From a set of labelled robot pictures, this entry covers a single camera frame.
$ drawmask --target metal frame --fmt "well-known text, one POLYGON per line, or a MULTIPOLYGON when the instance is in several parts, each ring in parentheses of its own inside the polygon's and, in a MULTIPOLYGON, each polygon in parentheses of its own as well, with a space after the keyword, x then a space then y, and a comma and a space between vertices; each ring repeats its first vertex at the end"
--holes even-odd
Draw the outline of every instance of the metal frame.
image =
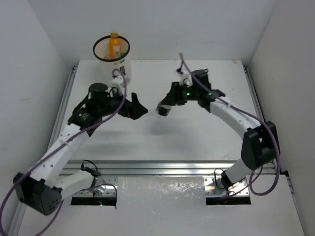
MULTIPOLYGON (((63 98, 58 111, 55 126, 52 132, 50 143, 48 148, 57 139, 63 122, 64 113, 66 110, 67 102, 72 89, 74 77, 77 70, 77 65, 74 66, 70 72, 66 87, 63 93, 63 98)), ((252 95, 252 101, 255 106, 256 114, 259 118, 263 119, 263 114, 259 105, 259 101, 252 83, 252 79, 248 74, 247 68, 244 66, 244 72, 248 81, 248 86, 252 95)), ((62 170, 61 175, 71 175, 80 168, 81 160, 70 160, 65 168, 62 170)), ((214 171, 215 169, 227 169, 234 164, 233 161, 221 161, 221 162, 205 162, 205 161, 94 161, 98 166, 99 171, 102 174, 102 178, 107 182, 117 186, 118 177, 122 176, 161 176, 161 177, 185 177, 185 176, 202 176, 205 182, 205 194, 206 197, 218 197, 223 193, 218 193, 213 188, 214 186, 214 171)), ((268 163, 264 166, 263 175, 274 175, 275 168, 273 163, 268 163)), ((231 193, 240 190, 246 185, 243 181, 237 185, 234 189, 231 189, 231 193)), ((86 197, 92 193, 87 191, 80 191, 74 196, 86 197)), ((113 188, 107 187, 103 193, 104 196, 112 197, 114 194, 113 188)), ((240 193, 240 197, 248 196, 249 191, 245 189, 240 193)), ((26 210, 26 205, 18 203, 17 209, 14 214, 14 218, 9 230, 9 236, 18 235, 20 226, 22 224, 23 216, 26 210)))

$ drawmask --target bottle cap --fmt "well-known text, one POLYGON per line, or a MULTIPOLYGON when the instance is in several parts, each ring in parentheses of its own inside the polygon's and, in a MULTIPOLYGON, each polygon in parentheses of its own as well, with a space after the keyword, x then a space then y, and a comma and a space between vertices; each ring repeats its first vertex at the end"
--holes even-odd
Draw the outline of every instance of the bottle cap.
POLYGON ((110 33, 111 38, 118 38, 118 33, 110 33))

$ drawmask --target white cup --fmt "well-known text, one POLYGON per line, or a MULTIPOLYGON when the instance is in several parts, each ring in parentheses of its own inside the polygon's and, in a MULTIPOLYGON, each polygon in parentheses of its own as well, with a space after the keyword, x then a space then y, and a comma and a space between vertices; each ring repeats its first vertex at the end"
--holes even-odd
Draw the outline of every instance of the white cup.
POLYGON ((104 59, 109 55, 109 39, 110 35, 100 38, 93 46, 94 56, 98 59, 100 67, 104 73, 104 83, 111 86, 111 81, 114 79, 112 75, 113 69, 119 69, 125 78, 128 77, 127 85, 131 81, 131 61, 130 61, 130 44, 124 37, 118 36, 121 42, 121 52, 124 53, 122 57, 116 59, 104 59))

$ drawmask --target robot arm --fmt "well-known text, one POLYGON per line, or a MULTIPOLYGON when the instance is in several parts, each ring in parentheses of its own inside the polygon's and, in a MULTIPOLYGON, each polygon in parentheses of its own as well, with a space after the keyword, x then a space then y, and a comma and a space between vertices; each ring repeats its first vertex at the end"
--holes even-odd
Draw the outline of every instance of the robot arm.
MULTIPOLYGON (((230 100, 218 89, 212 90, 208 81, 208 70, 196 70, 192 72, 213 93, 230 104, 230 100)), ((184 105, 187 101, 197 101, 199 106, 205 108, 209 113, 219 117, 228 124, 243 139, 241 158, 221 174, 218 179, 218 187, 226 190, 233 184, 241 181, 246 176, 262 165, 270 162, 276 156, 271 138, 265 128, 255 119, 239 113, 218 100, 212 93, 206 92, 187 75, 180 73, 180 82, 173 82, 170 92, 161 100, 157 106, 157 113, 167 116, 172 106, 184 105)), ((277 144, 278 137, 276 127, 272 122, 266 123, 274 134, 277 144)))
MULTIPOLYGON (((138 119, 148 110, 139 103, 135 93, 132 93, 131 97, 132 102, 125 100, 118 114, 138 119)), ((81 167, 77 173, 63 178, 59 178, 59 174, 74 152, 94 133, 96 128, 81 133, 69 143, 67 140, 79 131, 99 123, 104 116, 112 114, 122 99, 119 89, 109 90, 104 84, 92 84, 88 95, 73 110, 68 124, 43 158, 60 145, 66 144, 65 147, 36 168, 18 185, 16 193, 19 201, 44 215, 50 215, 63 199, 82 189, 94 186, 96 178, 101 174, 89 167, 81 167)), ((18 173, 13 182, 22 175, 18 173)))

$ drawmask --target black joint housing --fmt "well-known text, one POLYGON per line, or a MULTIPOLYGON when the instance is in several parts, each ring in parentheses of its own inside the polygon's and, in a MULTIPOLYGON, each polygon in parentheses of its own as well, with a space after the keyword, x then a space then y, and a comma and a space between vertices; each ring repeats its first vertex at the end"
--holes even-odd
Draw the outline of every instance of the black joint housing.
POLYGON ((166 117, 168 115, 168 113, 170 112, 170 109, 166 109, 164 106, 161 105, 161 103, 159 102, 156 108, 156 112, 163 116, 166 117))
MULTIPOLYGON (((208 85, 209 89, 211 90, 211 84, 209 83, 209 78, 208 78, 208 69, 203 69, 203 70, 194 70, 192 74, 203 84, 203 85, 208 85)), ((200 87, 200 85, 192 80, 192 86, 191 87, 196 87, 197 89, 203 89, 200 87)))
MULTIPOLYGON (((278 148, 279 141, 275 124, 271 121, 266 122, 274 135, 278 148)), ((273 146, 272 139, 263 125, 248 129, 244 134, 241 158, 244 164, 251 170, 256 170, 264 164, 272 161, 276 157, 276 150, 273 146)))
POLYGON ((107 92, 108 86, 102 83, 91 84, 89 87, 90 97, 92 101, 104 104, 107 102, 109 93, 107 92))
POLYGON ((233 185, 233 183, 227 177, 225 171, 223 171, 221 174, 221 183, 222 183, 223 187, 225 188, 225 190, 228 190, 228 188, 233 185))
POLYGON ((187 102, 184 93, 184 87, 179 82, 172 82, 171 90, 160 103, 165 106, 184 105, 187 102))
MULTIPOLYGON (((18 173, 14 177, 13 183, 16 183, 22 176, 22 173, 18 173)), ((53 213, 62 200, 61 188, 50 188, 45 185, 43 179, 37 181, 30 176, 26 177, 15 191, 20 202, 44 215, 53 213)))

